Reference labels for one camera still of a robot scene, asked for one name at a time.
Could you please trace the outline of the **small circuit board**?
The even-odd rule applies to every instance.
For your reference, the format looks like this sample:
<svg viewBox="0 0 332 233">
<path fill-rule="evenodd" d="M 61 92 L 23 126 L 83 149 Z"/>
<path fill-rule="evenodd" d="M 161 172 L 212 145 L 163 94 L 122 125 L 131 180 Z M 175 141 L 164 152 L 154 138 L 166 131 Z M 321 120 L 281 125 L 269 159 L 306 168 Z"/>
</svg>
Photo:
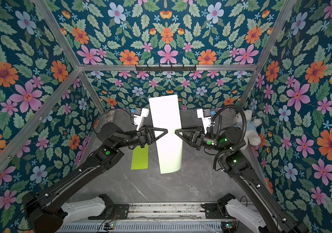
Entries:
<svg viewBox="0 0 332 233">
<path fill-rule="evenodd" d="M 110 231 L 115 229 L 115 224 L 114 223 L 105 223 L 102 227 L 102 230 L 105 231 Z"/>
<path fill-rule="evenodd" d="M 236 226 L 233 223 L 222 222 L 221 230 L 224 233 L 234 233 L 236 231 Z"/>
</svg>

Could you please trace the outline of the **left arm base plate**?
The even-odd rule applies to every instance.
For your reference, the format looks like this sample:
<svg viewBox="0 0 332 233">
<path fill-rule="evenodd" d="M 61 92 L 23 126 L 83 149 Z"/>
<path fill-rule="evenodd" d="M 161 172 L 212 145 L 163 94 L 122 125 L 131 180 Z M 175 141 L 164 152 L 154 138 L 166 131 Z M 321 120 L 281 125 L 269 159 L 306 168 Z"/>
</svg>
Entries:
<svg viewBox="0 0 332 233">
<path fill-rule="evenodd" d="M 89 220 L 112 220 L 116 217 L 116 219 L 127 219 L 129 214 L 129 204 L 112 204 L 109 207 L 106 207 L 103 213 L 98 216 L 90 216 Z"/>
</svg>

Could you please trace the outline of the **white teddy bear blue shirt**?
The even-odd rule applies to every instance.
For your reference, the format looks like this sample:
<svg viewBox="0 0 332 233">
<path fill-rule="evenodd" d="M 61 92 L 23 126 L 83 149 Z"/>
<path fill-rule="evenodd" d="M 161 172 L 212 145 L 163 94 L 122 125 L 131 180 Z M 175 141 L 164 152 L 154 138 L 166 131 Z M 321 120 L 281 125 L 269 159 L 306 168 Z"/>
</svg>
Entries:
<svg viewBox="0 0 332 233">
<path fill-rule="evenodd" d="M 262 143 L 262 139 L 257 132 L 257 127 L 262 124 L 261 119 L 252 119 L 252 110 L 245 110 L 244 114 L 246 116 L 247 128 L 244 136 L 245 145 L 241 149 L 246 149 L 250 144 L 252 146 L 259 146 Z"/>
</svg>

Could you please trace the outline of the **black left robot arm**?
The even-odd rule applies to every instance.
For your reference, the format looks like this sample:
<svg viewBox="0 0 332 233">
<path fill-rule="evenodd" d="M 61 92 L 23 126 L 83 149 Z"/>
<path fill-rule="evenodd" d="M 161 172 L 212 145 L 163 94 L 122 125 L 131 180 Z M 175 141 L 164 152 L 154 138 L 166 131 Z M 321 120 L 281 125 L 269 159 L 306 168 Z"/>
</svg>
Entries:
<svg viewBox="0 0 332 233">
<path fill-rule="evenodd" d="M 71 222 L 108 213 L 113 203 L 107 195 L 75 203 L 68 200 L 90 181 L 114 167 L 124 155 L 121 148 L 144 148 L 167 133 L 167 129 L 149 125 L 124 132 L 112 122 L 104 124 L 97 134 L 102 145 L 84 163 L 53 186 L 37 194 L 29 192 L 23 197 L 31 229 L 36 233 L 55 233 Z"/>
</svg>

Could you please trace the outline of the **pale green paper sheet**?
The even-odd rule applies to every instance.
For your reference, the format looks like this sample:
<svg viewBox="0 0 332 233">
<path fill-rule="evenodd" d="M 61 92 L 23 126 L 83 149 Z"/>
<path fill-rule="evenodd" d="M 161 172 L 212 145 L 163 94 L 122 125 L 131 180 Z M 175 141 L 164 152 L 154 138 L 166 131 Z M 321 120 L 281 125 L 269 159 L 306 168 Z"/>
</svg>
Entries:
<svg viewBox="0 0 332 233">
<path fill-rule="evenodd" d="M 178 96 L 150 98 L 149 105 L 153 126 L 167 129 L 167 134 L 156 141 L 160 173 L 179 171 L 183 141 L 175 134 L 176 130 L 181 129 Z"/>
</svg>

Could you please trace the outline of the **bright lime green paper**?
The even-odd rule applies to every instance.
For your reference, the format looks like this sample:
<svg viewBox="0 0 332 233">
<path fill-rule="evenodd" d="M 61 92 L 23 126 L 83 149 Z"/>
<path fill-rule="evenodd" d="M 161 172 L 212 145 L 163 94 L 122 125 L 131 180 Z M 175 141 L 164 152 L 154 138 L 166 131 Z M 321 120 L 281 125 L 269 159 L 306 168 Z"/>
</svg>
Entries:
<svg viewBox="0 0 332 233">
<path fill-rule="evenodd" d="M 137 146 L 132 153 L 131 170 L 148 169 L 148 145 L 144 148 Z"/>
</svg>

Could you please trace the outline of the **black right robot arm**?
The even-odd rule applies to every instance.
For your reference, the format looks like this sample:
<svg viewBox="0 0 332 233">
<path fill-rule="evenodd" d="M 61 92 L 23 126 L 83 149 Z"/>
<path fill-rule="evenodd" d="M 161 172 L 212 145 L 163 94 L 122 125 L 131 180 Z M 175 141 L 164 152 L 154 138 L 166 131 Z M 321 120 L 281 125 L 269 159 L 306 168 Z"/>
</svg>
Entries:
<svg viewBox="0 0 332 233">
<path fill-rule="evenodd" d="M 242 131 L 238 127 L 228 127 L 213 140 L 200 126 L 178 129 L 175 134 L 190 147 L 197 150 L 209 148 L 217 151 L 218 158 L 213 169 L 220 166 L 244 190 L 257 209 L 253 212 L 232 194 L 218 200 L 218 210 L 222 216 L 231 216 L 255 233 L 307 233 L 305 223 L 295 220 L 285 212 L 260 181 L 250 161 L 239 150 L 234 149 Z"/>
</svg>

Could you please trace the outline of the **right small circuit board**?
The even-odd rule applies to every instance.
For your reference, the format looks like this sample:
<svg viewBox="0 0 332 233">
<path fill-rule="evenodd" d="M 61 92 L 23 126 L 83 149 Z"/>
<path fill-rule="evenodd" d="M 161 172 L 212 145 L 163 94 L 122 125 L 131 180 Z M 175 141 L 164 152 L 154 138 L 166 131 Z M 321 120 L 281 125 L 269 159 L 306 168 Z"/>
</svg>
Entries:
<svg viewBox="0 0 332 233">
<path fill-rule="evenodd" d="M 221 230 L 224 233 L 234 233 L 236 231 L 236 226 L 233 223 L 222 222 Z"/>
</svg>

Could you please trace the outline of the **left small circuit board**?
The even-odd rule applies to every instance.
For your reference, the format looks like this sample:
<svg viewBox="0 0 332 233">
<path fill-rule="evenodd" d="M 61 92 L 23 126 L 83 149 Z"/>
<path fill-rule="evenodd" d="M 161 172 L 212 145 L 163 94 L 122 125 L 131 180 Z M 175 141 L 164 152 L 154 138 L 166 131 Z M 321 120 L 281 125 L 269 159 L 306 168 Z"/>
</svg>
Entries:
<svg viewBox="0 0 332 233">
<path fill-rule="evenodd" d="M 102 230 L 105 231 L 110 231 L 115 229 L 115 224 L 114 223 L 105 223 L 102 227 Z"/>
</svg>

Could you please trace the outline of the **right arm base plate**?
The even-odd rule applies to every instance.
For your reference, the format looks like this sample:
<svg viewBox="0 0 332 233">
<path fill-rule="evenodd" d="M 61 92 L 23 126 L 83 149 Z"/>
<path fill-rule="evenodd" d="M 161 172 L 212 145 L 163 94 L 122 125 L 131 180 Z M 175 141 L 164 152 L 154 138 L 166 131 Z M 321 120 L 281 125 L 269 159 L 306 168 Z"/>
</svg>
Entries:
<svg viewBox="0 0 332 233">
<path fill-rule="evenodd" d="M 236 218 L 229 215 L 226 205 L 223 203 L 204 203 L 201 205 L 204 209 L 207 219 L 233 219 Z"/>
</svg>

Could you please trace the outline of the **black hook rail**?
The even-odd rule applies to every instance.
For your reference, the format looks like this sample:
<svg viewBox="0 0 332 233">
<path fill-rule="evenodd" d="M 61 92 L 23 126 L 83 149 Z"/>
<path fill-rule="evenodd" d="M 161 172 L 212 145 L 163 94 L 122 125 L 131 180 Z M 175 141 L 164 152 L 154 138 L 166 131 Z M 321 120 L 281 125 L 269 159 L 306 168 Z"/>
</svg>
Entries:
<svg viewBox="0 0 332 233">
<path fill-rule="evenodd" d="M 197 71 L 197 66 L 186 66 L 186 65 L 135 65 L 136 71 L 146 71 L 146 72 L 163 72 L 163 71 L 174 71 L 174 72 L 184 72 L 184 71 Z"/>
</svg>

